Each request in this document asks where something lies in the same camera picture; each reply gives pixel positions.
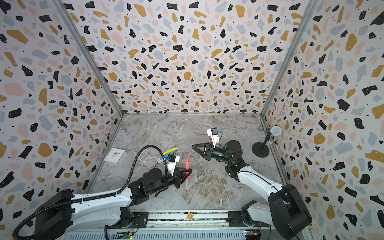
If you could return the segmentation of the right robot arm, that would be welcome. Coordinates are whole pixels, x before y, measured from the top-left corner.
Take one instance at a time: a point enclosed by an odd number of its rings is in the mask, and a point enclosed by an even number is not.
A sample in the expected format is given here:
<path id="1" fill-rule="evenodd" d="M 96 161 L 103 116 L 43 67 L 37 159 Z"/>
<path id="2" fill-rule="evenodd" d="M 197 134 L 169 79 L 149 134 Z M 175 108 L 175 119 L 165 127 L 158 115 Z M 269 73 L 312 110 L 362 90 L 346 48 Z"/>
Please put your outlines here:
<path id="1" fill-rule="evenodd" d="M 255 171 L 243 160 L 243 150 L 238 141 L 231 140 L 224 147 L 216 147 L 213 143 L 195 144 L 192 149 L 207 161 L 215 159 L 223 162 L 231 178 L 250 187 L 266 200 L 265 204 L 250 201 L 240 212 L 229 213 L 230 225 L 253 227 L 264 223 L 275 227 L 283 238 L 290 240 L 313 222 L 296 187 L 275 183 Z"/>

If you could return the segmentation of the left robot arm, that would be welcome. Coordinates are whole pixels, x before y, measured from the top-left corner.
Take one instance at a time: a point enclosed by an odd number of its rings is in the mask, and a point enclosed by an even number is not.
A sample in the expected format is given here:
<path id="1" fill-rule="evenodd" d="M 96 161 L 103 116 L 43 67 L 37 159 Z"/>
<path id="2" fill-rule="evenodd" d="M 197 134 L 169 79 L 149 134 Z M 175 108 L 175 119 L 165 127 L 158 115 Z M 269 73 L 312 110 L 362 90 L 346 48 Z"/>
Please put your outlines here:
<path id="1" fill-rule="evenodd" d="M 176 167 L 172 175 L 165 176 L 160 169 L 153 168 L 121 193 L 73 195 L 71 190 L 60 191 L 38 208 L 34 238 L 56 240 L 83 228 L 127 225 L 133 218 L 131 206 L 148 201 L 151 195 L 157 196 L 170 186 L 179 188 L 191 172 Z"/>

